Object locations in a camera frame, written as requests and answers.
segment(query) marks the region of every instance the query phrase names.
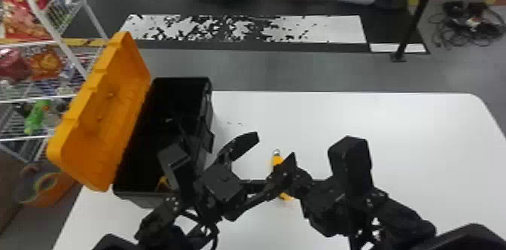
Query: toolbox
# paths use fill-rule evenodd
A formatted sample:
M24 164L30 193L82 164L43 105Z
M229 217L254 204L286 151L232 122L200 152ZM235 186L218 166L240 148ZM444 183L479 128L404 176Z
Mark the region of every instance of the toolbox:
M191 136L186 154L203 171L212 152L212 85L208 78L155 78L127 32L114 35L63 115L48 159L95 191L142 208L161 203L158 154Z

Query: cable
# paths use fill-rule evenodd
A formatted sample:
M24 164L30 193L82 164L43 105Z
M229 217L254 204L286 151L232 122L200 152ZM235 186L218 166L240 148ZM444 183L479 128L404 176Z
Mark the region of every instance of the cable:
M184 211L181 213L182 216L185 218L189 218L192 221L195 221L198 223L198 225L203 225L211 230L211 233L209 234L212 236L212 246L210 250L216 250L218 247L218 227L216 227L216 224L206 224L204 223L198 216L190 213L189 211Z
M499 40L506 33L506 23L504 19L490 8L484 9L491 14L499 24L492 23L486 18L480 18L476 26L470 26L476 16L468 13L461 14L461 17L448 13L433 14L428 18L430 24L435 25L436 29L431 36L431 41L436 47L463 47L466 44L474 44L479 47L488 47L494 41Z

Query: cable bundle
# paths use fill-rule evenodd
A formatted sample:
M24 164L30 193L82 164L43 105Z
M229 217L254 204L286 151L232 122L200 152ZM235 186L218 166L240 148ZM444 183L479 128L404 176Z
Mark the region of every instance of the cable bundle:
M484 3L470 3L465 8L464 2L446 2L443 10L428 18L430 24L436 25L431 39L437 47L487 47L506 33L504 19ZM499 24L484 18L484 13L494 16Z

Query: green bottle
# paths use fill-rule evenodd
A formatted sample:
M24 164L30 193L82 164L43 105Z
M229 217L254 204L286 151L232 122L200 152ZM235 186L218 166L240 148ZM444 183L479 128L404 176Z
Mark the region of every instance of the green bottle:
M51 107L49 99L42 99L35 103L30 115L25 119L25 134L32 135L36 130L41 129L46 111Z

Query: black toolbox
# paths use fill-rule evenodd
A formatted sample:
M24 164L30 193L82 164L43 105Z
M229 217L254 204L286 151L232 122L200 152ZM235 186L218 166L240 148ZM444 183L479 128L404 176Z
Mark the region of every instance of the black toolbox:
M203 171L212 152L211 82L208 78L156 78L146 96L130 142L117 168L114 194L142 208L160 205L163 193L154 190L163 176L158 153L183 133L194 136L186 150L194 171Z

